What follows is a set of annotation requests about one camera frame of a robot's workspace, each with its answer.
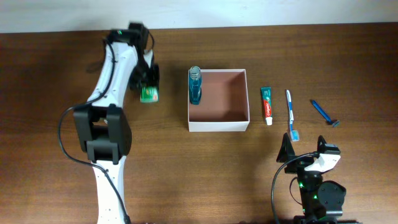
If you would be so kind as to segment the green soap box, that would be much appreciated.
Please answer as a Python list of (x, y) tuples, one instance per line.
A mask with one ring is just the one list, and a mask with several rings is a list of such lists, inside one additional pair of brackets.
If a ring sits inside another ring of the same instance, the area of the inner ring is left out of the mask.
[(141, 103), (156, 103), (159, 101), (159, 89), (157, 86), (144, 86), (141, 88)]

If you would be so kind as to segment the teal mouthwash bottle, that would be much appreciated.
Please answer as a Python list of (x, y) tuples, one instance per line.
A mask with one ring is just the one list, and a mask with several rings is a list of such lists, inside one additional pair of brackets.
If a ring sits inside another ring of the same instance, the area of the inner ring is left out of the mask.
[(193, 105), (199, 105), (201, 100), (202, 76), (200, 67), (193, 66), (189, 70), (189, 99)]

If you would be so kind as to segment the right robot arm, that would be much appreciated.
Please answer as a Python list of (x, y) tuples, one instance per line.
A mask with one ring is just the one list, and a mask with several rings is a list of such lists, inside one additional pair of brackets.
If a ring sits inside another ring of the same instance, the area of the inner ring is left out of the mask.
[(282, 165), (274, 174), (271, 185), (271, 208), (276, 223), (279, 217), (275, 209), (274, 191), (281, 171), (295, 174), (300, 191), (303, 215), (294, 217), (294, 223), (339, 223), (343, 215), (346, 188), (332, 180), (324, 180), (323, 174), (331, 171), (341, 159), (338, 146), (328, 144), (318, 137), (317, 150), (296, 155), (289, 134), (285, 133), (276, 161)]

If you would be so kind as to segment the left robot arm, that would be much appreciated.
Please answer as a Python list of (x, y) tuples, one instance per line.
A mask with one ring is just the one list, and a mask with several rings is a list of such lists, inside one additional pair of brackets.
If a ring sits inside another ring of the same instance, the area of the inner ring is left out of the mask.
[(132, 145), (132, 131), (123, 111), (128, 90), (143, 103), (159, 100), (159, 66), (155, 42), (144, 24), (112, 29), (104, 40), (104, 62), (87, 102), (73, 107), (81, 150), (94, 173), (98, 196), (98, 223), (130, 223), (124, 202), (124, 163)]

